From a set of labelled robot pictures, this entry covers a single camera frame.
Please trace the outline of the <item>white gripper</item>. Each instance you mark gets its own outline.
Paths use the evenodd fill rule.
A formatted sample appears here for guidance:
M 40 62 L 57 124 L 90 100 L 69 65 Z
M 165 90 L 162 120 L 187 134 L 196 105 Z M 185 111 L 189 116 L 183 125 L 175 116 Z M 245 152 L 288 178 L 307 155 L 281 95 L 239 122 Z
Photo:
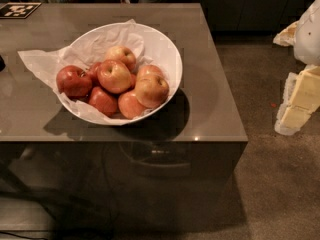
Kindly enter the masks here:
M 282 135 L 300 131 L 320 107 L 320 0 L 315 0 L 295 21 L 278 33 L 273 43 L 293 46 L 294 56 L 307 65 L 299 74 L 289 73 L 283 102 L 279 107 L 274 129 Z

